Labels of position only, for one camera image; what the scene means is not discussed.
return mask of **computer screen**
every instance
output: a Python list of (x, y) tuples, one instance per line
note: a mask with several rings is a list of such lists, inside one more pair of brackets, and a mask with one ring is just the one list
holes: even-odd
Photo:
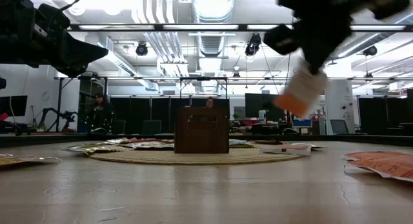
[(284, 110), (274, 106), (274, 98), (271, 94), (245, 94), (245, 116), (258, 117), (260, 110), (268, 110), (268, 121), (284, 119)]
[[(10, 98), (12, 99), (12, 109), (10, 108)], [(9, 116), (14, 113), (15, 117), (26, 115), (27, 96), (0, 97), (0, 114), (7, 112)]]
[(349, 134), (345, 120), (331, 119), (330, 123), (333, 134)]

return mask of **woman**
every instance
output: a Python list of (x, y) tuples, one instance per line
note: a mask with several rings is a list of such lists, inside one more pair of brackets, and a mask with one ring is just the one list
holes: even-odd
[(86, 117), (86, 123), (90, 124), (91, 131), (103, 128), (107, 132), (112, 132), (112, 122), (114, 120), (113, 106), (107, 101), (103, 94), (95, 95), (93, 109)]
[(207, 107), (207, 108), (212, 108), (212, 107), (214, 107), (214, 98), (208, 97), (208, 99), (206, 100), (206, 107)]

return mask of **black partition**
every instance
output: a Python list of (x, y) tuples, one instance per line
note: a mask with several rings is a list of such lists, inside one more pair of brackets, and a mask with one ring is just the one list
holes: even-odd
[(149, 98), (131, 98), (131, 115), (130, 122), (132, 128), (131, 134), (140, 134), (142, 132), (142, 126), (144, 120), (150, 120), (150, 105)]
[(170, 131), (175, 132), (176, 116), (180, 107), (189, 106), (189, 98), (175, 98), (171, 99), (170, 104)]
[(408, 100), (387, 98), (388, 126), (398, 127), (400, 123), (409, 122)]
[(152, 98), (152, 120), (160, 120), (162, 133), (169, 132), (170, 98)]
[(110, 103), (114, 107), (116, 119), (126, 121), (125, 134), (131, 134), (130, 130), (132, 129), (132, 123), (130, 122), (130, 98), (110, 98)]
[(361, 131), (370, 135), (393, 134), (390, 128), (408, 122), (408, 100), (393, 97), (359, 98)]
[[(111, 98), (111, 104), (114, 106), (116, 118), (125, 120), (126, 134), (142, 133), (143, 121), (160, 120), (162, 121), (162, 133), (174, 132), (176, 127), (177, 111), (180, 107), (190, 105), (189, 98), (169, 98), (157, 97), (148, 98)], [(193, 107), (205, 107), (206, 98), (192, 98)], [(214, 99), (214, 106), (227, 110), (227, 116), (230, 116), (229, 99)]]
[[(192, 98), (191, 107), (206, 107), (206, 98)], [(224, 108), (227, 111), (227, 117), (230, 116), (230, 100), (229, 99), (214, 99), (214, 107)]]
[(363, 133), (385, 135), (387, 133), (386, 102), (383, 98), (359, 98), (360, 127)]

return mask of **woven round mat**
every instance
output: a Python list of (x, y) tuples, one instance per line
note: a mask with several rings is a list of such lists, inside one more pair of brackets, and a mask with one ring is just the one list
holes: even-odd
[(175, 154), (173, 151), (133, 150), (92, 154), (90, 157), (105, 161), (153, 165), (231, 165), (285, 161), (302, 156), (266, 154), (258, 148), (231, 148), (229, 154)]

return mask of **camera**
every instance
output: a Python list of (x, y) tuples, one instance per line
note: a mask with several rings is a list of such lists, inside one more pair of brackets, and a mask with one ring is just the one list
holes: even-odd
[(68, 77), (86, 71), (89, 63), (105, 57), (108, 50), (74, 39), (63, 11), (31, 0), (0, 0), (0, 63), (37, 68), (52, 65)]
[(245, 55), (254, 56), (258, 52), (260, 44), (261, 36), (257, 33), (253, 33), (247, 47), (245, 48)]
[(139, 42), (136, 48), (136, 54), (139, 56), (145, 56), (148, 54), (148, 48), (146, 47), (146, 42)]

